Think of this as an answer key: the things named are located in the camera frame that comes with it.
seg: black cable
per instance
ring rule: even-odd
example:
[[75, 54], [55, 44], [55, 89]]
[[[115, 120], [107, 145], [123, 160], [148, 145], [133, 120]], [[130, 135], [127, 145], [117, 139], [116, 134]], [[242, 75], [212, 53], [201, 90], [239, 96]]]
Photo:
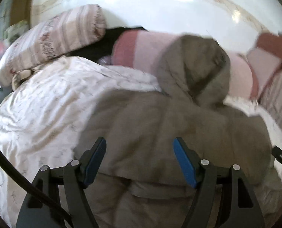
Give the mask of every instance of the black cable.
[[44, 194], [42, 191], [33, 186], [25, 177], [23, 177], [17, 169], [8, 161], [4, 154], [0, 151], [0, 167], [11, 177], [22, 189], [31, 194], [37, 200], [55, 210], [63, 217], [72, 227], [72, 218], [70, 215], [54, 200]]

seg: blue rubber tip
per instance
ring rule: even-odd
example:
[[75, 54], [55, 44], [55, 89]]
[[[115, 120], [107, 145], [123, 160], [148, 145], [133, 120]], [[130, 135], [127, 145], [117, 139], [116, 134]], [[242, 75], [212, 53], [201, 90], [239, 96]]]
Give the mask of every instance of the blue rubber tip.
[[173, 142], [173, 147], [186, 182], [193, 188], [196, 188], [198, 183], [195, 178], [195, 169], [177, 138]]

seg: black cloth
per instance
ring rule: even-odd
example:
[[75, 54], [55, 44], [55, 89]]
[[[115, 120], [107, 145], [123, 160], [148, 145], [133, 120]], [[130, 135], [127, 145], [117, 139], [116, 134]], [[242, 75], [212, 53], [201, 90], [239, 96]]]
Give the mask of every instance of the black cloth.
[[143, 27], [134, 27], [134, 28], [116, 27], [112, 29], [106, 29], [105, 35], [100, 41], [85, 46], [81, 49], [74, 50], [69, 53], [69, 56], [81, 56], [95, 63], [98, 63], [101, 57], [112, 54], [113, 46], [117, 41], [117, 39], [119, 38], [119, 36], [123, 32], [132, 29], [145, 30]]

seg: silver screw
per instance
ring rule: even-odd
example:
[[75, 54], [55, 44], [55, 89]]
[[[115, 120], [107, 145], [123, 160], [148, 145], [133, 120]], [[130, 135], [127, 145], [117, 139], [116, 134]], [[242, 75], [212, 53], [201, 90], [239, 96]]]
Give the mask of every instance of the silver screw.
[[42, 165], [40, 168], [41, 171], [46, 171], [47, 169], [48, 169], [47, 165]]
[[234, 164], [234, 165], [233, 165], [233, 169], [234, 169], [234, 170], [240, 170], [240, 166], [237, 165], [237, 164]]
[[79, 164], [79, 161], [78, 161], [77, 159], [74, 159], [72, 162], [70, 162], [70, 164], [71, 164], [72, 166], [76, 166], [76, 165]]
[[206, 159], [201, 160], [202, 165], [208, 165], [210, 162]]

